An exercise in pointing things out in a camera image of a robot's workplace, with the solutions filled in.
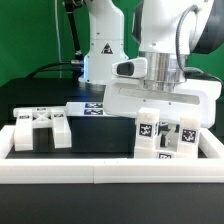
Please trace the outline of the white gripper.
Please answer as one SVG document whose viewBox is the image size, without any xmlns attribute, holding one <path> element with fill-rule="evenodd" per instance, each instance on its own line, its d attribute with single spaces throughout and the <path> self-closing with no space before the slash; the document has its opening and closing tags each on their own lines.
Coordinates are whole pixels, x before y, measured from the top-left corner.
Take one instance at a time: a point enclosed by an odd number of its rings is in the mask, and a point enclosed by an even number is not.
<svg viewBox="0 0 224 224">
<path fill-rule="evenodd" d="M 221 93 L 217 81 L 187 79 L 174 86 L 172 91 L 151 90 L 143 87 L 144 81 L 132 78 L 115 78 L 105 89 L 103 106 L 110 115 L 135 118 L 141 108 L 160 111 L 159 120 L 171 124 L 162 127 L 161 145 L 168 147 L 183 117 L 195 117 L 201 126 L 210 128 L 215 122 L 216 100 Z"/>
</svg>

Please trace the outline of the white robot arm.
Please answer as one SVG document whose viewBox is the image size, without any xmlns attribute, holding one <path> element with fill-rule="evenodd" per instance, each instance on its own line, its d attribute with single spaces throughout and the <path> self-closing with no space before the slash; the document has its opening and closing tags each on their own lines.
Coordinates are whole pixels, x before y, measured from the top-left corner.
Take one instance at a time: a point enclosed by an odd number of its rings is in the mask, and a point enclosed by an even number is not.
<svg viewBox="0 0 224 224">
<path fill-rule="evenodd" d="M 124 25 L 112 1 L 85 3 L 91 47 L 80 81 L 104 90 L 106 113 L 135 117 L 150 108 L 169 124 L 184 117 L 205 128 L 214 124 L 222 84 L 188 58 L 224 43 L 224 0 L 141 0 L 133 12 L 132 36 L 139 44 L 133 59 L 121 54 Z"/>
</svg>

